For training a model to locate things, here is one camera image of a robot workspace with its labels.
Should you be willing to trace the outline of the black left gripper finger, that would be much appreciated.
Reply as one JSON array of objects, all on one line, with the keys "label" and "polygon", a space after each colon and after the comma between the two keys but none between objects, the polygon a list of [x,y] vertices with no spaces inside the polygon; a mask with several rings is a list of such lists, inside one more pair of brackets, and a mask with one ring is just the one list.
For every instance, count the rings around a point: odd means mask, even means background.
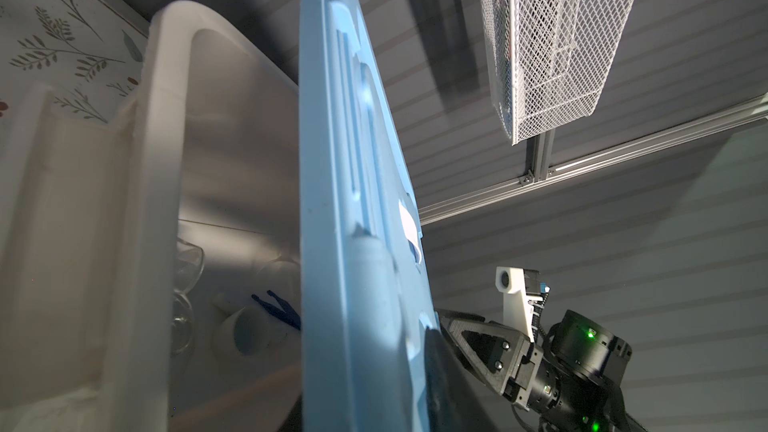
[{"label": "black left gripper finger", "polygon": [[426,404],[430,431],[497,431],[441,332],[425,334]]}]

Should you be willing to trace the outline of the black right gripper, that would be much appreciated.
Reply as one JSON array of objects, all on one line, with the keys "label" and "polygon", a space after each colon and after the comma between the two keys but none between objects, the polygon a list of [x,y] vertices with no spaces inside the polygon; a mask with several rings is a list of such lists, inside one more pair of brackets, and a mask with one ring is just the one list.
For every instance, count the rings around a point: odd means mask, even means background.
[{"label": "black right gripper", "polygon": [[568,310],[528,354],[523,332],[471,313],[437,315],[462,366],[489,389],[504,390],[514,413],[536,413],[540,431],[646,429],[627,412],[621,389],[633,349],[595,321]]}]

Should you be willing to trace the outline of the blue plastic box lid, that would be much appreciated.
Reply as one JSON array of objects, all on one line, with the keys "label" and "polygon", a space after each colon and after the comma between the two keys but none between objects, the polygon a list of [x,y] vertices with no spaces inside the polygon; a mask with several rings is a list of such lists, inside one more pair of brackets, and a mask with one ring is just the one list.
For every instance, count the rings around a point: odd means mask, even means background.
[{"label": "blue plastic box lid", "polygon": [[303,425],[429,429],[437,325],[409,173],[359,0],[300,0]]}]

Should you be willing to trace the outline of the blue tweezers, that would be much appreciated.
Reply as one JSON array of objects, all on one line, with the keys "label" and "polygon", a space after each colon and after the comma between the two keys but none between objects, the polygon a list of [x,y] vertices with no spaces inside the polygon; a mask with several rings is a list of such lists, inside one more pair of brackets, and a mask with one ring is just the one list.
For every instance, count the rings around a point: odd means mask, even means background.
[{"label": "blue tweezers", "polygon": [[273,302],[263,300],[256,294],[252,294],[251,298],[278,321],[283,322],[297,331],[301,331],[301,317],[293,306],[272,290],[268,290],[267,295],[273,299]]}]

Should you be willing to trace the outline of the clear glass flask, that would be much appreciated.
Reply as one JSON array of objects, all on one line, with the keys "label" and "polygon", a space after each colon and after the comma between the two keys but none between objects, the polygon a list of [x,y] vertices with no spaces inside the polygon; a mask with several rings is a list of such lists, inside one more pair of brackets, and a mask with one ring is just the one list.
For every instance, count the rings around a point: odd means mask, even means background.
[{"label": "clear glass flask", "polygon": [[173,284],[171,356],[190,347],[194,338],[194,311],[188,298],[205,266],[205,252],[196,244],[181,238],[176,241],[176,268]]}]

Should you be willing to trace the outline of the white plastic storage box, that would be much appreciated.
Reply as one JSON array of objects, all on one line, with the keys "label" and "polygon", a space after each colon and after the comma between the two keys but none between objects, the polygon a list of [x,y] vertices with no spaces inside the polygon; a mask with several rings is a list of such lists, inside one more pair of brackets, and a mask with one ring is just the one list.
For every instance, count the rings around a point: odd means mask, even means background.
[{"label": "white plastic storage box", "polygon": [[[114,119],[39,84],[1,156],[5,431],[294,431],[301,339],[220,361],[218,293],[300,303],[298,89],[224,17],[153,19]],[[176,241],[205,252],[194,338],[171,356]]]}]

